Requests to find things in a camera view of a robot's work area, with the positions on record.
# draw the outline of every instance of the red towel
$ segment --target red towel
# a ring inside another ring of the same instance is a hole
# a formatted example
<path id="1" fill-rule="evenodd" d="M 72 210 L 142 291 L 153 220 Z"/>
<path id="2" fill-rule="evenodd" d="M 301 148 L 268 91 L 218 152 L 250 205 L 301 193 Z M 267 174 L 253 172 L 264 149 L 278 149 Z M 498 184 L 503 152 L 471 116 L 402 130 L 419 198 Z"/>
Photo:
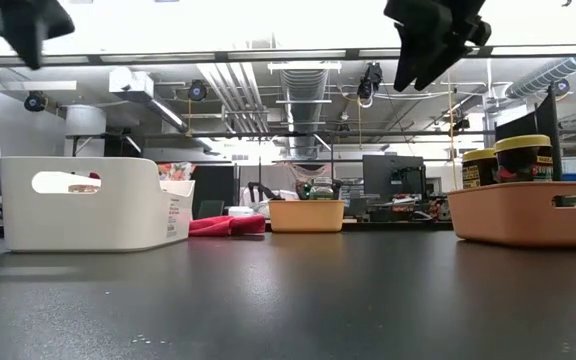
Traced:
<path id="1" fill-rule="evenodd" d="M 266 231 L 266 219 L 263 215 L 236 218 L 233 216 L 215 216 L 190 222 L 190 236 L 230 236 L 261 234 Z"/>

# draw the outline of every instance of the black table surface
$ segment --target black table surface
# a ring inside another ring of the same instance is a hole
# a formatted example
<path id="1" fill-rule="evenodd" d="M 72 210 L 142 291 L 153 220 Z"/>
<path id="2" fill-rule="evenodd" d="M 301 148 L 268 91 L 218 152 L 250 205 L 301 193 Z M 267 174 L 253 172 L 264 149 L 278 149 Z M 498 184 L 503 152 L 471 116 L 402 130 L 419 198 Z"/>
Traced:
<path id="1" fill-rule="evenodd" d="M 9 254 L 0 359 L 576 359 L 576 250 L 453 232 Z"/>

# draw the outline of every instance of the white plastic bin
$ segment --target white plastic bin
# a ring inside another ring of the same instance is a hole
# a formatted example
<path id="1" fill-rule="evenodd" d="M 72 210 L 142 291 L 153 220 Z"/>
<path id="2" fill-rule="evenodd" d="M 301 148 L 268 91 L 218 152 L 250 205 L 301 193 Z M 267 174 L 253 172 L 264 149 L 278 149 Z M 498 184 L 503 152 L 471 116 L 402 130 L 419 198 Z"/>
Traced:
<path id="1" fill-rule="evenodd" d="M 144 250 L 186 239 L 192 220 L 194 181 L 160 182 L 146 159 L 5 157 L 1 186 L 11 251 Z"/>

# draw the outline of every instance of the bin handle cutout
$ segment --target bin handle cutout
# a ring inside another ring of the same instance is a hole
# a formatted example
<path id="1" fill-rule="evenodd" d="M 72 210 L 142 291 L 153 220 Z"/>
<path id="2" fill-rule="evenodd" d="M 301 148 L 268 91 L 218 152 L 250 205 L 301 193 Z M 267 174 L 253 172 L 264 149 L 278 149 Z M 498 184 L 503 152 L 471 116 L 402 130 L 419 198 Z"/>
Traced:
<path id="1" fill-rule="evenodd" d="M 95 172 L 40 171 L 31 185 L 38 194 L 90 195 L 101 189 L 101 178 Z"/>
<path id="2" fill-rule="evenodd" d="M 576 195 L 557 195 L 552 198 L 555 209 L 576 209 Z"/>

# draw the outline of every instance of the orange plastic bin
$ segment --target orange plastic bin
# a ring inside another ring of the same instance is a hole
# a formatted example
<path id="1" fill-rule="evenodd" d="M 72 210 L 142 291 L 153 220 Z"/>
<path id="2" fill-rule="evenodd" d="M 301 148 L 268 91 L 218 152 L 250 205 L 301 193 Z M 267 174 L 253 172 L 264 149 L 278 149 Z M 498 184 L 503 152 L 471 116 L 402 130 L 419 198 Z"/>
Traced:
<path id="1" fill-rule="evenodd" d="M 576 196 L 576 182 L 491 185 L 449 193 L 448 203 L 462 239 L 576 247 L 576 207 L 556 207 L 555 196 Z"/>
<path id="2" fill-rule="evenodd" d="M 337 232 L 344 220 L 342 200 L 270 201 L 273 232 Z"/>

